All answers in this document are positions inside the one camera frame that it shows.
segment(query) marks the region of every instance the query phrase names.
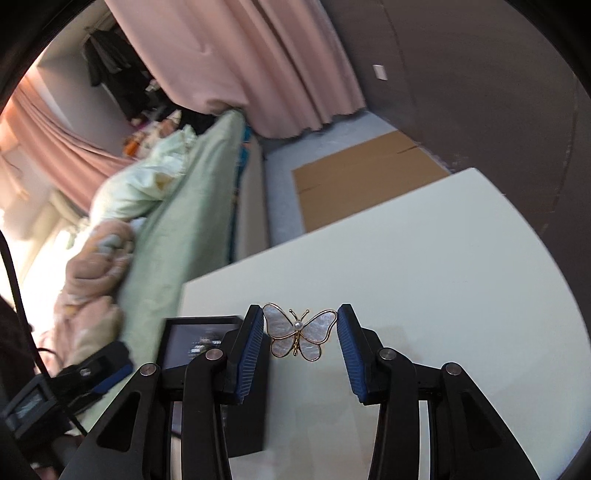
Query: black box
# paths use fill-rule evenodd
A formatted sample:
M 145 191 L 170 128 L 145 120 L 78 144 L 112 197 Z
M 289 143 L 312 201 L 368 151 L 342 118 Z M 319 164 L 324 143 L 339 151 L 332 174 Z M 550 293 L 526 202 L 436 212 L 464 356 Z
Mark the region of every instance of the black box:
M 167 319 L 158 348 L 162 369 L 187 365 L 195 356 L 221 343 L 223 336 L 242 323 L 236 316 L 181 317 Z M 264 334 L 250 393 L 242 405 L 223 407 L 228 456 L 260 452 L 264 448 L 269 377 L 270 338 Z M 175 402 L 173 435 L 180 436 L 183 402 Z

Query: butterfly brooch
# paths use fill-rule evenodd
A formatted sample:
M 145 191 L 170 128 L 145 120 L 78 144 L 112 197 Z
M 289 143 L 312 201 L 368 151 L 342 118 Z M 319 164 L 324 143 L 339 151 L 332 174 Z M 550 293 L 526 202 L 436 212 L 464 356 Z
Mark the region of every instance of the butterfly brooch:
M 271 353 L 282 358 L 291 351 L 294 352 L 294 356 L 299 352 L 309 362 L 316 362 L 320 358 L 320 345 L 329 339 L 330 330 L 337 319 L 334 310 L 324 310 L 304 323 L 304 317 L 310 313 L 309 310 L 306 310 L 301 318 L 290 310 L 295 318 L 295 322 L 292 322 L 274 303 L 267 303 L 262 311 L 267 320 L 267 333 L 272 338 Z

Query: gold wire frame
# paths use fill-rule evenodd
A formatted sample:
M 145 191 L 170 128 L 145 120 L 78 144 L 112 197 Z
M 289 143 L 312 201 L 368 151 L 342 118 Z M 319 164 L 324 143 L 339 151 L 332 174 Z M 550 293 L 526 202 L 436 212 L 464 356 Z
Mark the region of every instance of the gold wire frame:
M 283 311 L 283 309 L 279 306 L 276 305 L 275 303 L 265 303 L 265 305 L 263 305 L 263 315 L 265 313 L 265 307 L 266 306 L 271 306 L 276 308 L 277 310 L 279 310 L 281 312 L 281 314 L 285 317 L 285 319 L 290 323 L 290 325 L 292 327 L 294 327 L 294 331 L 293 333 L 290 333 L 289 335 L 285 335 L 285 336 L 281 336 L 281 337 L 276 337 L 274 335 L 271 334 L 271 332 L 269 332 L 269 327 L 268 327 L 268 320 L 267 317 L 265 316 L 265 320 L 267 321 L 267 334 L 271 337 L 272 342 L 271 342 L 271 354 L 276 357 L 276 358 L 284 358 L 287 355 L 290 354 L 290 352 L 293 351 L 294 356 L 298 355 L 298 352 L 301 353 L 301 356 L 304 360 L 308 361 L 308 362 L 316 362 L 317 360 L 320 360 L 320 357 L 322 356 L 322 348 L 320 348 L 320 345 L 322 345 L 323 343 L 326 343 L 330 337 L 330 331 L 332 330 L 333 326 L 335 326 L 335 323 L 337 321 L 338 318 L 338 314 L 336 311 L 334 310 L 322 310 L 322 312 L 317 313 L 316 315 L 314 315 L 308 322 L 306 322 L 304 324 L 304 326 L 301 328 L 301 330 L 296 330 L 294 324 L 292 323 L 292 321 L 290 320 L 290 318 L 286 315 L 286 313 Z M 306 315 L 308 315 L 310 313 L 310 310 L 306 310 L 303 315 L 301 316 L 301 318 L 298 318 L 298 316 L 296 315 L 296 313 L 289 309 L 289 312 L 293 315 L 293 317 L 295 318 L 296 322 L 303 322 L 304 318 Z M 335 316 L 335 319 L 331 322 L 331 324 L 329 325 L 328 329 L 326 330 L 326 335 L 324 337 L 324 339 L 321 342 L 314 342 L 312 340 L 310 340 L 308 337 L 306 337 L 302 331 L 304 330 L 304 328 L 306 328 L 309 324 L 311 324 L 314 320 L 316 320 L 320 315 L 323 315 L 325 313 L 333 313 Z M 275 343 L 276 340 L 285 340 L 289 337 L 293 337 L 293 343 L 291 344 L 291 347 L 289 348 L 289 350 L 283 354 L 283 355 L 277 355 L 274 351 L 273 351 L 273 344 Z M 313 360 L 309 360 L 306 358 L 306 356 L 302 353 L 301 351 L 301 347 L 300 347 L 300 338 L 304 338 L 307 342 L 312 343 L 313 345 L 318 345 L 318 357 L 314 358 Z

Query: metal screw head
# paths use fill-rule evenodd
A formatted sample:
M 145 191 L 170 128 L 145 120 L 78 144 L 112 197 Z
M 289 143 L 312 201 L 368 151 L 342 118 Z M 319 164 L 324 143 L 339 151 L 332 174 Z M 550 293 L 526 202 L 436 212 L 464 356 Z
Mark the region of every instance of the metal screw head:
M 205 353 L 205 358 L 208 360 L 219 360 L 223 355 L 223 352 L 219 348 L 212 348 Z
M 144 364 L 139 368 L 139 373 L 141 373 L 145 377 L 149 377 L 153 373 L 156 372 L 156 365 L 155 364 Z
M 384 360 L 394 360 L 396 358 L 396 350 L 394 350 L 393 348 L 389 348 L 389 347 L 382 348 L 379 351 L 379 355 Z
M 447 364 L 445 366 L 445 370 L 447 373 L 449 373 L 450 375 L 459 375 L 462 373 L 462 367 L 460 367 L 460 365 L 455 364 L 455 363 L 450 363 Z

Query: mother-of-pearl wing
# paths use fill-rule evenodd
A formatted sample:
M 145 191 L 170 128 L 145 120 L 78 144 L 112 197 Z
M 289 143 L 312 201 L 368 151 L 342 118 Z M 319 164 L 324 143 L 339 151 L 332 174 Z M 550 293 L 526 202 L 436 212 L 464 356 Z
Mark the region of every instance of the mother-of-pearl wing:
M 279 358 L 286 356 L 294 347 L 296 336 L 290 336 L 279 340 L 273 340 L 271 343 L 271 353 Z
M 267 320 L 267 333 L 274 339 L 290 337 L 296 333 L 293 323 L 287 315 L 274 303 L 267 303 L 262 308 Z
M 301 356 L 309 362 L 316 362 L 320 358 L 320 355 L 322 355 L 320 345 L 309 342 L 303 336 L 300 336 L 299 345 Z
M 337 313 L 334 310 L 324 310 L 306 323 L 301 334 L 308 342 L 320 345 L 329 339 L 330 330 L 335 325 L 336 319 Z

